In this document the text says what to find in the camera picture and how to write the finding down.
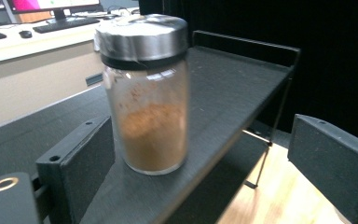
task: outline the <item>black background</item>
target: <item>black background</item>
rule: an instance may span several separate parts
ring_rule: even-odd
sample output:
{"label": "black background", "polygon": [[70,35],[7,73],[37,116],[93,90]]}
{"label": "black background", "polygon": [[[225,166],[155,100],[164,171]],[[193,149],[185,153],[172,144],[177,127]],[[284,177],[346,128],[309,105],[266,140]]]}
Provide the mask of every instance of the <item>black background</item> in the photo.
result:
{"label": "black background", "polygon": [[298,113],[358,137],[358,1],[165,0],[163,5],[141,0],[141,13],[181,17],[190,33],[204,30],[300,48],[278,128],[291,132]]}

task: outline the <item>desk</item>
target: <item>desk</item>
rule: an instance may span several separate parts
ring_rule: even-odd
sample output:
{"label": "desk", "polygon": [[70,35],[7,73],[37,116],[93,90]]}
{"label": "desk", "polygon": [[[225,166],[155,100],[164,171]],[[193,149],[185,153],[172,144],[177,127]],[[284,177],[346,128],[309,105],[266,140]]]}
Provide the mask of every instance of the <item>desk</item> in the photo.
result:
{"label": "desk", "polygon": [[[289,67],[203,47],[190,49],[187,60],[190,106],[185,163],[168,175],[148,176],[133,172],[118,155],[82,223],[167,220],[232,151],[243,134],[241,130],[250,125],[291,71]],[[108,114],[104,90],[97,87],[1,127],[0,175],[19,170],[34,174],[34,161],[43,152],[80,123]],[[243,151],[237,147],[241,156],[231,155],[231,159],[243,162],[248,156]],[[253,165],[260,155],[255,156]]]}
{"label": "desk", "polygon": [[0,33],[0,125],[87,90],[85,78],[103,71],[93,38],[98,24],[22,39],[45,22],[7,25]]}

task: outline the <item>cinnamon powder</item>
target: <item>cinnamon powder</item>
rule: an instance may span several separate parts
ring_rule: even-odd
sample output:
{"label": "cinnamon powder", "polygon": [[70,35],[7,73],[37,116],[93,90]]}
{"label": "cinnamon powder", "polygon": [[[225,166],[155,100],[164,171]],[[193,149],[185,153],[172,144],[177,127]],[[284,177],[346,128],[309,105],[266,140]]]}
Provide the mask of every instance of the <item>cinnamon powder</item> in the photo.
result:
{"label": "cinnamon powder", "polygon": [[150,104],[128,114],[121,132],[129,166],[163,171],[186,155],[186,112],[178,105]]}

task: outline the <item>round hole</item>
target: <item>round hole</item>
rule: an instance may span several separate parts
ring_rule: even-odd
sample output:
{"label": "round hole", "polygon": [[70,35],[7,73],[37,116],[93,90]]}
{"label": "round hole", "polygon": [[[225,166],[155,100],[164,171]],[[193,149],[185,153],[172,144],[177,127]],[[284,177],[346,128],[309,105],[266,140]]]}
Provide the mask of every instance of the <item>round hole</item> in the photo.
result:
{"label": "round hole", "polygon": [[17,177],[9,177],[0,180],[0,191],[5,189],[10,189],[13,186],[15,186],[17,183],[19,183],[19,179]]}
{"label": "round hole", "polygon": [[60,159],[60,157],[59,156],[53,156],[53,157],[50,157],[50,161],[57,161],[57,160],[59,160]]}

